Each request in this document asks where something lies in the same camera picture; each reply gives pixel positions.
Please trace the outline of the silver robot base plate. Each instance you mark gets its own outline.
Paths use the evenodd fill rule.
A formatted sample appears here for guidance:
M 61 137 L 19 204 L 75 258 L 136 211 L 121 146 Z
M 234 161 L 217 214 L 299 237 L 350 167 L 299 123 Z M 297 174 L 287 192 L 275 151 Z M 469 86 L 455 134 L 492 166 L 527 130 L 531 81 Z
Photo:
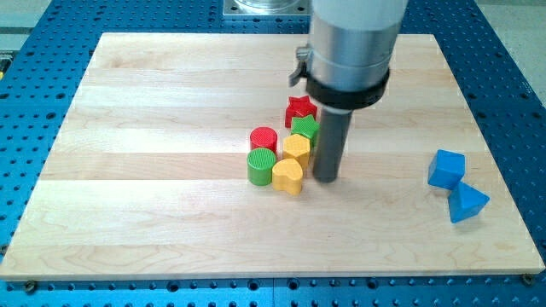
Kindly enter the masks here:
M 308 15 L 310 0 L 223 0 L 223 16 Z

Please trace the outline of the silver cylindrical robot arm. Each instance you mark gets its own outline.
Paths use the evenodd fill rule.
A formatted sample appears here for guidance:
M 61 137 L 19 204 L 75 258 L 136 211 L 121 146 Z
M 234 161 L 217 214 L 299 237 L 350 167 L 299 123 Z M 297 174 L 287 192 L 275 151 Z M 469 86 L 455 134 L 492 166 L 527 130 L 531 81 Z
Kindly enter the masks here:
M 306 45 L 296 49 L 291 87 L 302 78 L 322 107 L 349 113 L 384 94 L 407 0 L 313 0 Z

